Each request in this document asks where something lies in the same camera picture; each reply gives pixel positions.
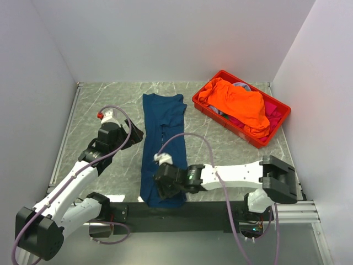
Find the blue mickey t shirt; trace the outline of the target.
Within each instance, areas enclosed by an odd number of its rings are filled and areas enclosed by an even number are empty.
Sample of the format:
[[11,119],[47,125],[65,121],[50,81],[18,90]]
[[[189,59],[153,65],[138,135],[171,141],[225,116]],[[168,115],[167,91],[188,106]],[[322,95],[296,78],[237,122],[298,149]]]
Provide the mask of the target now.
[[186,195],[177,193],[171,198],[161,199],[153,175],[158,169],[153,157],[174,135],[184,132],[184,114],[187,105],[184,97],[157,94],[143,95],[146,137],[141,166],[140,197],[152,208],[178,208],[186,202]]

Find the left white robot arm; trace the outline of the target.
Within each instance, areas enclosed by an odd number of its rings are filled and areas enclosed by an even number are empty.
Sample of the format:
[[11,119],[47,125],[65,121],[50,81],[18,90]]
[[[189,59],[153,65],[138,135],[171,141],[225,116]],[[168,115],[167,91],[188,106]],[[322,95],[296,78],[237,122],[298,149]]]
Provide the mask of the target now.
[[143,132],[130,119],[129,131],[117,122],[102,123],[98,135],[80,154],[65,179],[32,208],[21,208],[15,218],[14,249],[22,248],[40,259],[52,259],[65,238],[87,221],[108,222],[112,212],[108,197],[90,193],[77,206],[72,203],[112,163],[120,150],[143,139]]

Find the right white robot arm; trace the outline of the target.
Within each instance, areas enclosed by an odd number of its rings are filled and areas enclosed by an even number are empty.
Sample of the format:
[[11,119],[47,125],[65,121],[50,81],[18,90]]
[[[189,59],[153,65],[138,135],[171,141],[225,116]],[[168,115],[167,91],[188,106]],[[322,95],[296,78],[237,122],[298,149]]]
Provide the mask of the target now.
[[179,192],[198,193],[218,188],[251,188],[244,197],[242,214],[255,220],[274,204],[296,204],[295,168],[288,163],[266,155],[260,161],[244,165],[212,166],[191,165],[181,169],[174,165],[171,155],[156,154],[158,169],[153,176],[161,199]]

